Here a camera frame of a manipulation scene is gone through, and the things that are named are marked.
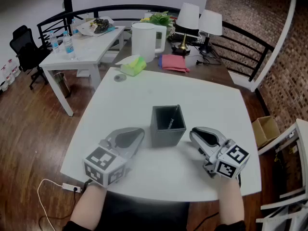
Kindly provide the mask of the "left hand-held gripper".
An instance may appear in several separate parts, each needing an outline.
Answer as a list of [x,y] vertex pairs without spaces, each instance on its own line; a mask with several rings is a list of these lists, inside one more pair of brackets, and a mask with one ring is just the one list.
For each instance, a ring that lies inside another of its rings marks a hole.
[[131,170],[145,131],[141,128],[121,128],[112,131],[93,146],[83,159],[85,175],[97,184],[108,187]]

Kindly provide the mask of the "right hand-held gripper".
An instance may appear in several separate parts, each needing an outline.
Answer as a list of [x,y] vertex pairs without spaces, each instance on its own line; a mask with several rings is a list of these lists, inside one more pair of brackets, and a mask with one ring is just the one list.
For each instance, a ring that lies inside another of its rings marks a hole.
[[203,169],[210,177],[216,175],[234,179],[247,164],[250,153],[220,131],[207,127],[194,127],[190,140],[203,155]]

